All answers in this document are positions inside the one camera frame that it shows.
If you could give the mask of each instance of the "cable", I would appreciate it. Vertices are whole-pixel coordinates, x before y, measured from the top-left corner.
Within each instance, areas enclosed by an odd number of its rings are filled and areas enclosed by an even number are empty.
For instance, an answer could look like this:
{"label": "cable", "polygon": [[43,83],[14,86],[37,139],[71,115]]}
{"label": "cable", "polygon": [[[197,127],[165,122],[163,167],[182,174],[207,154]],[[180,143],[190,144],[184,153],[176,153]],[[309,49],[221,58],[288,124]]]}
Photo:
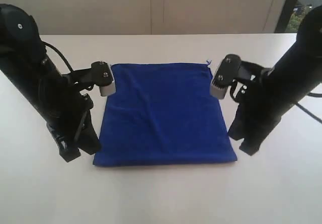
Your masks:
{"label": "cable", "polygon": [[322,94],[321,93],[313,93],[313,92],[310,92],[309,94],[307,94],[309,97],[322,97]]}
{"label": "cable", "polygon": [[310,117],[312,117],[313,119],[315,119],[316,121],[318,121],[319,123],[322,124],[322,119],[320,119],[319,117],[315,116],[313,113],[311,113],[309,110],[307,110],[305,107],[303,107],[301,104],[299,103],[295,103],[295,105],[301,109],[303,112],[305,112],[307,115],[309,115]]}
{"label": "cable", "polygon": [[66,64],[66,66],[68,67],[68,69],[70,70],[70,72],[73,72],[73,68],[70,66],[68,60],[65,58],[65,56],[53,45],[45,42],[45,41],[42,41],[44,43],[44,45],[48,46],[49,48],[51,48],[53,51],[55,51],[59,56],[60,58],[64,61],[64,63]]}

